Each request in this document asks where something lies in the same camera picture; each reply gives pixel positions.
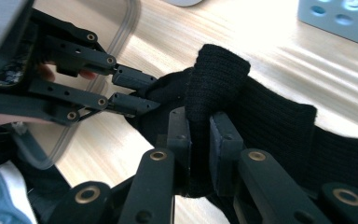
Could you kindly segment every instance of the light blue cloth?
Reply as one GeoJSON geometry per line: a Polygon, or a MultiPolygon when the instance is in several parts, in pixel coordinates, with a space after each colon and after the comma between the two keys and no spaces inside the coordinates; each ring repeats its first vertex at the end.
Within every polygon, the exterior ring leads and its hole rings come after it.
{"type": "Polygon", "coordinates": [[[0,223],[37,223],[25,181],[11,161],[0,165],[0,223]]]}

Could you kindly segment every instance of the light wood tabletop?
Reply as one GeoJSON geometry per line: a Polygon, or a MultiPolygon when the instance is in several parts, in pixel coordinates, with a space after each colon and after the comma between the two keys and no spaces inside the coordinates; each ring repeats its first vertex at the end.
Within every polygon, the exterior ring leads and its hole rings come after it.
{"type": "MultiPolygon", "coordinates": [[[[91,10],[86,2],[65,1],[66,9],[54,10],[70,16],[91,10]]],[[[358,44],[299,21],[297,5],[297,0],[204,0],[175,7],[142,0],[136,28],[117,61],[162,77],[194,65],[204,44],[219,45],[251,63],[250,77],[288,99],[315,105],[316,125],[358,137],[358,44]]],[[[106,26],[89,28],[104,47],[106,26]]],[[[112,86],[106,94],[114,91],[129,92],[112,86]]],[[[113,187],[135,174],[151,148],[122,116],[101,113],[81,123],[57,166],[72,186],[96,180],[113,187]]],[[[176,197],[175,223],[227,220],[205,199],[176,197]]]]}

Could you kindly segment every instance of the folded black cloth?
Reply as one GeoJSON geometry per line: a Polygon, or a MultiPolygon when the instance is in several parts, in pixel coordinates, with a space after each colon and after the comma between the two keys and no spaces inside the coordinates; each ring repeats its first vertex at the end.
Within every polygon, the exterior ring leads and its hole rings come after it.
{"type": "Polygon", "coordinates": [[[128,122],[151,143],[168,130],[169,112],[186,107],[192,138],[186,197],[213,194],[209,175],[209,117],[225,111],[247,147],[269,152],[305,189],[327,182],[358,188],[358,139],[314,125],[316,108],[287,100],[248,77],[250,64],[232,52],[205,45],[192,68],[160,78],[135,95],[161,103],[128,122]]]}

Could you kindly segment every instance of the person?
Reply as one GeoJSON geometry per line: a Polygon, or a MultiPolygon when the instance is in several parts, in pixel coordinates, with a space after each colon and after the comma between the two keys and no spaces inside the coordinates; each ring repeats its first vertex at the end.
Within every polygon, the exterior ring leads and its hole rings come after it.
{"type": "MultiPolygon", "coordinates": [[[[39,65],[38,71],[43,79],[55,80],[46,64],[39,65]]],[[[89,80],[97,76],[90,71],[80,71],[79,75],[89,80]]],[[[0,114],[0,125],[19,121],[48,123],[42,119],[0,114]]],[[[0,142],[0,151],[11,152],[8,158],[6,154],[0,158],[0,223],[45,223],[58,199],[70,187],[54,166],[37,170],[17,158],[13,153],[16,148],[11,139],[0,142]]]]}

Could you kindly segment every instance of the blue perforated plastic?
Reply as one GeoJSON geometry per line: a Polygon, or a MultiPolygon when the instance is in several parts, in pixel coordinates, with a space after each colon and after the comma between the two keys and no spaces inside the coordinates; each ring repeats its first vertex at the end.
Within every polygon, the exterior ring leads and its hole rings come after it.
{"type": "Polygon", "coordinates": [[[358,0],[299,0],[298,18],[358,42],[358,0]]]}

